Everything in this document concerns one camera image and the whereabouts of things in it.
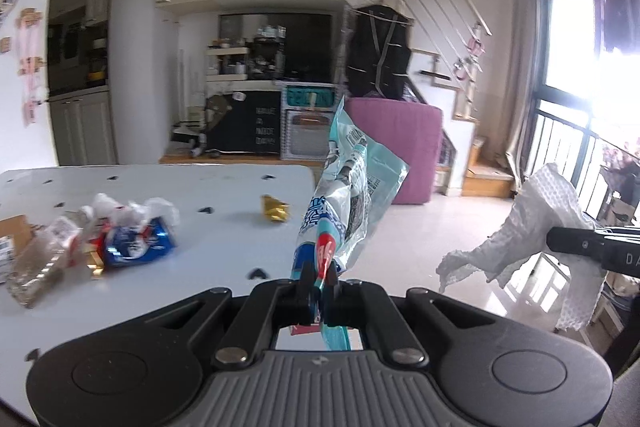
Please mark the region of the toy oven cardboard box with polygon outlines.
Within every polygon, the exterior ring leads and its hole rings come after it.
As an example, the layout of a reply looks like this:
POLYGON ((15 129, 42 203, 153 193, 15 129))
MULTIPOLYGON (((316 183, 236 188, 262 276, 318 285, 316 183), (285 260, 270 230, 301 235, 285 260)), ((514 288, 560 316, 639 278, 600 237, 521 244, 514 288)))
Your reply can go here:
POLYGON ((280 88, 281 158, 323 160, 337 108, 335 84, 282 81, 280 88))

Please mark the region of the red snack wrapper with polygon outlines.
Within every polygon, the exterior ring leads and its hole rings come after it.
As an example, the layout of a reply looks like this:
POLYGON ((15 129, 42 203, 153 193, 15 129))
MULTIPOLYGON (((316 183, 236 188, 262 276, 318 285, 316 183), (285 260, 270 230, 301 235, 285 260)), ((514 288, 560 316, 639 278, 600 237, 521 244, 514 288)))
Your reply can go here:
POLYGON ((98 218, 88 222, 70 243, 69 268, 84 267, 97 280, 106 270, 104 242, 111 230, 111 221, 98 218))

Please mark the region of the brown cardboard box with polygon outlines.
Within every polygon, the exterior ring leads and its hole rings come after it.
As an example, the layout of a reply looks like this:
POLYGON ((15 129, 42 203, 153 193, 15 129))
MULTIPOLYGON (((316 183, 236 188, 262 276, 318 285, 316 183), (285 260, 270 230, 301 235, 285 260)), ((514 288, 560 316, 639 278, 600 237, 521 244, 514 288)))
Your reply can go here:
POLYGON ((0 221, 0 284, 6 283, 17 257, 32 240, 32 226, 25 215, 0 221))

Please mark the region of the teal plastic snack wrapper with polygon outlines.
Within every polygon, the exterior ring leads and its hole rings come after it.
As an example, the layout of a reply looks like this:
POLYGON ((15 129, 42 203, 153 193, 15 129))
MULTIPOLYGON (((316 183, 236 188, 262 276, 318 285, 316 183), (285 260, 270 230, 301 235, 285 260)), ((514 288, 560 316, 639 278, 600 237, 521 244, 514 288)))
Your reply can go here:
POLYGON ((322 289, 331 271, 352 268, 408 171, 405 161, 367 136, 338 106, 326 163, 298 232, 293 279, 310 265, 314 287, 322 289))

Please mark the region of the gold foil wrapper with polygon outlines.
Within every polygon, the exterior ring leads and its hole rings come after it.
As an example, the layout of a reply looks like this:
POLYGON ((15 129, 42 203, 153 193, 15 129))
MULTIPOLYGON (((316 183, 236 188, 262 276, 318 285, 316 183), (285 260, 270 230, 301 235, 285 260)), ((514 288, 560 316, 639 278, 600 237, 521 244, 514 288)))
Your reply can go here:
POLYGON ((288 221, 290 210, 288 204, 270 195, 262 195, 262 214, 270 222, 283 223, 288 221))

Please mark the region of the clear plastic water bottle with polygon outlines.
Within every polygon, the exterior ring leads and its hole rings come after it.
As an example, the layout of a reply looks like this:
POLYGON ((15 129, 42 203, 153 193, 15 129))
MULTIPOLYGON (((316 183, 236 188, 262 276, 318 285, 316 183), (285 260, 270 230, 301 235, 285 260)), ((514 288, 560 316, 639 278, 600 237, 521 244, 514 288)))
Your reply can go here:
POLYGON ((32 308, 62 280, 82 228, 65 216, 40 230, 14 261, 6 280, 9 294, 24 308, 32 308))

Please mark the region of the white lace cloth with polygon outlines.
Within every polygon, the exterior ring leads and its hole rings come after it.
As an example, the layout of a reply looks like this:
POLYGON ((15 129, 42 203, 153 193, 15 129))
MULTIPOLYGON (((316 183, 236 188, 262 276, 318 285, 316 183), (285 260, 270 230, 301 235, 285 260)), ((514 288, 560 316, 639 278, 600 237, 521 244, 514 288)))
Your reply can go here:
MULTIPOLYGON (((532 174, 516 195, 513 206, 500 229, 472 251, 450 251, 439 263, 439 290, 482 271, 488 283, 501 287, 530 257, 550 254, 547 234, 555 228, 592 231, 594 224, 578 204, 574 186, 547 164, 532 174)), ((605 269, 585 257, 561 251, 555 255, 570 271, 570 283, 562 304, 557 329, 582 329, 591 320, 605 280, 605 269)))

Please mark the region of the black chalkboard cabinet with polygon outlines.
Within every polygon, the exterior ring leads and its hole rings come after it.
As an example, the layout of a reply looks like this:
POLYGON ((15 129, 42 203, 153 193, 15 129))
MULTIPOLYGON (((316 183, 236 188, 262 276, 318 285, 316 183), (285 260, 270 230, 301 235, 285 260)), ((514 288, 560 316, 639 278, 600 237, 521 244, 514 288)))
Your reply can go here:
POLYGON ((281 93, 235 91, 206 100, 209 150, 223 154, 280 155, 281 93))

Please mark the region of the pink folded mattress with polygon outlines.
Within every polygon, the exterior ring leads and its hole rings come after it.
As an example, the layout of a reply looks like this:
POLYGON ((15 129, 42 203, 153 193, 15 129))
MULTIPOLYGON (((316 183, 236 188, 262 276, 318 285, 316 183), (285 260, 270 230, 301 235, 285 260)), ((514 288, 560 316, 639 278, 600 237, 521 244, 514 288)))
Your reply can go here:
POLYGON ((442 143, 442 111, 428 104, 389 98, 349 98, 356 126, 409 166, 395 205, 423 205, 432 198, 442 143))

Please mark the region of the crumpled white plastic bag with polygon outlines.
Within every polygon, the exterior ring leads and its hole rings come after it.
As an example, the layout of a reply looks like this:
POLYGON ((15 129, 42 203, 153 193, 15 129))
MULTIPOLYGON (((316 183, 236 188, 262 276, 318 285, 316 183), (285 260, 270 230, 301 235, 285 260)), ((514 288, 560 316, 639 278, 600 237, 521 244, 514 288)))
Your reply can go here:
POLYGON ((122 204, 105 193, 96 194, 89 205, 79 209, 79 226, 85 232, 96 230, 100 225, 141 229, 156 218, 174 229, 180 222, 180 213, 172 202, 160 197, 152 197, 142 204, 133 200, 122 204))

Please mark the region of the crushed blue soda can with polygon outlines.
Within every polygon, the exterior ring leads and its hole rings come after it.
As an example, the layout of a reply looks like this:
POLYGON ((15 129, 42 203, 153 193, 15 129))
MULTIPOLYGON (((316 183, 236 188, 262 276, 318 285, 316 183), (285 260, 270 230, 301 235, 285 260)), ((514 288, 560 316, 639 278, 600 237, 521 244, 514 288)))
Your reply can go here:
POLYGON ((174 234, 162 217, 140 227, 117 225, 102 235, 100 255, 107 268, 147 265, 163 258, 176 247, 174 234))

